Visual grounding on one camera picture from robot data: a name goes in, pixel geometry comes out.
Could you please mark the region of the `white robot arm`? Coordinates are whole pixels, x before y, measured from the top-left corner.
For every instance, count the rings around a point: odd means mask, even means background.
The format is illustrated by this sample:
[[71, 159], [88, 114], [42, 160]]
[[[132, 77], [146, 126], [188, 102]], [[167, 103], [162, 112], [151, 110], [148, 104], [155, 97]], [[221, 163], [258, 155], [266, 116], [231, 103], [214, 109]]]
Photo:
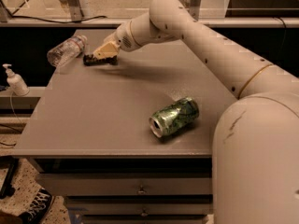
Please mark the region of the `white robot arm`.
[[214, 224], [299, 224], [299, 80], [196, 21], [179, 0], [152, 0], [94, 51], [98, 59], [181, 40], [236, 101], [212, 145]]

